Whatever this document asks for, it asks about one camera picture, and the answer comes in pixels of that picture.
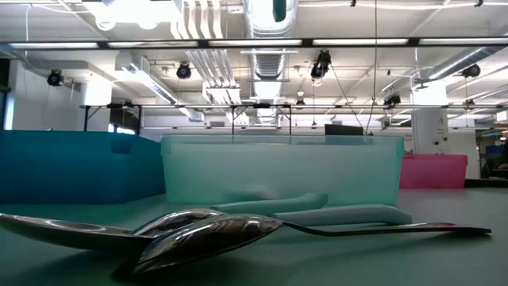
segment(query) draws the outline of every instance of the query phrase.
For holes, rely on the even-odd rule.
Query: utensil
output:
[[[225,215],[225,213],[208,209],[177,211],[161,215],[159,218],[154,218],[150,222],[145,223],[143,226],[136,228],[130,234],[156,238],[161,234],[166,234],[167,232],[179,229],[182,226],[190,225],[191,223],[216,215]]]
[[[173,233],[160,236],[150,243],[140,255],[132,273],[138,274],[162,267],[181,265],[226,253],[253,243],[281,226],[289,226],[308,234],[327,237],[414,232],[457,232],[462,234],[489,234],[491,232],[489,229],[456,226],[448,222],[324,231],[262,215],[227,214],[207,218]]]
[[[165,214],[135,230],[55,219],[0,214],[0,226],[24,237],[77,249],[133,253],[146,248],[158,235],[215,215],[196,209]]]

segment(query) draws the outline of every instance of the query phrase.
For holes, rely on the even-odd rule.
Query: blue plastic bin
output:
[[[326,193],[329,204],[397,199],[401,137],[171,135],[161,141],[167,199],[233,203]]]
[[[102,132],[0,132],[0,203],[124,203],[164,192],[160,143]]]

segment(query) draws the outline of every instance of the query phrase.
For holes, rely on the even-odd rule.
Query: pink plastic bin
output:
[[[464,188],[468,156],[405,155],[400,188]]]

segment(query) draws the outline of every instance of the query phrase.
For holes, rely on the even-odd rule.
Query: metal spoon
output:
[[[324,231],[262,215],[227,214],[207,218],[173,233],[160,236],[144,250],[133,267],[132,273],[138,274],[162,267],[181,265],[226,253],[253,243],[281,226],[289,226],[308,234],[327,237],[441,231],[463,234],[489,234],[491,232],[489,229],[456,226],[448,222]]]
[[[153,219],[135,230],[129,230],[80,222],[0,214],[0,226],[15,234],[54,245],[132,253],[143,250],[158,235],[216,215],[223,215],[223,213],[206,209],[176,211]]]

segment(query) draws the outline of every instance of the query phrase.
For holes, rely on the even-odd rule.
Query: green table surface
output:
[[[489,227],[491,237],[381,234],[321,238],[290,229],[168,270],[150,285],[508,285],[508,190],[401,191],[415,222]],[[134,228],[170,211],[164,195],[117,205],[0,205],[0,212]],[[0,230],[0,285],[136,285],[111,273],[122,257]]]

